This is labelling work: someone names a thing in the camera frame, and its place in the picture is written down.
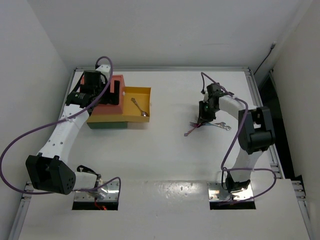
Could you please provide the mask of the pink metallic fork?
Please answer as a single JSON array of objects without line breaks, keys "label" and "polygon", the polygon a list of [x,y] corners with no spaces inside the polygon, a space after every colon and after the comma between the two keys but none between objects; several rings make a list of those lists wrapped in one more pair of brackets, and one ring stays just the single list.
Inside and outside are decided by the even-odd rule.
[{"label": "pink metallic fork", "polygon": [[195,129],[201,127],[203,123],[197,123],[197,122],[190,122],[190,129],[184,133],[184,137],[188,137]]}]

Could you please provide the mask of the silver metal fork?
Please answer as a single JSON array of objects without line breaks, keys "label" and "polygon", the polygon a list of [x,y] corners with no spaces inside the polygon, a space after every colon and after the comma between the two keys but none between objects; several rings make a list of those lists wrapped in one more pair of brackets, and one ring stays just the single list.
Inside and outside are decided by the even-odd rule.
[{"label": "silver metal fork", "polygon": [[230,131],[232,128],[228,125],[226,125],[224,122],[219,122],[219,123],[207,123],[206,125],[208,126],[215,126],[221,129],[224,129],[226,131]]}]

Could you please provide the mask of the silver metal spoon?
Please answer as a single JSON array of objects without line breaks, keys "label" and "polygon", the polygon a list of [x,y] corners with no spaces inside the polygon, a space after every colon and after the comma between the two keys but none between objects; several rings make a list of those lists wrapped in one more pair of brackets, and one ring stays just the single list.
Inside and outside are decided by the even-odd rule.
[{"label": "silver metal spoon", "polygon": [[141,109],[141,107],[139,106],[139,104],[137,103],[137,101],[136,101],[136,99],[135,99],[134,97],[131,98],[131,101],[132,101],[132,102],[135,104],[135,106],[138,108],[138,110],[139,110],[140,113],[141,113],[141,116],[143,116],[143,117],[148,117],[148,116],[149,116],[149,114],[148,114],[146,111],[144,111],[144,110]]}]

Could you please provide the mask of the green bottom drawer box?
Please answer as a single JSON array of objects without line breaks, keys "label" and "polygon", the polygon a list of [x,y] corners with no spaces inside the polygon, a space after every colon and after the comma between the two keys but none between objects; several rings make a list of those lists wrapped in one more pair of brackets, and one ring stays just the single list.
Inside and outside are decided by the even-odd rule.
[{"label": "green bottom drawer box", "polygon": [[104,129],[127,129],[128,123],[126,121],[120,122],[88,122],[90,129],[104,130]]}]

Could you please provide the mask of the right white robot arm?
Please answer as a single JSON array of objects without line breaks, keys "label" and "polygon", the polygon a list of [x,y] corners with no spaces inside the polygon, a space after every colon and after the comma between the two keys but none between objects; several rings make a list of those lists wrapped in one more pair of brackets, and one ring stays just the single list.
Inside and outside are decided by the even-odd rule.
[{"label": "right white robot arm", "polygon": [[198,126],[215,120],[218,111],[226,112],[238,121],[235,139],[227,151],[229,154],[238,141],[238,156],[230,169],[225,168],[226,156],[221,169],[227,172],[224,184],[229,193],[246,189],[258,159],[276,141],[271,111],[265,106],[248,105],[232,93],[223,91],[217,83],[209,84],[201,93],[203,100],[199,101]]}]

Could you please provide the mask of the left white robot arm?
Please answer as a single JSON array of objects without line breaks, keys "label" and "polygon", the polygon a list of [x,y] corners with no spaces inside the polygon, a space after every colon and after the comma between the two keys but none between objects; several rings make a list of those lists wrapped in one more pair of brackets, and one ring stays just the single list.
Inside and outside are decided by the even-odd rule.
[{"label": "left white robot arm", "polygon": [[60,123],[37,155],[29,155],[25,162],[34,189],[63,195],[98,189],[100,174],[92,170],[73,171],[68,159],[80,129],[109,90],[112,72],[106,64],[85,70],[67,95]]}]

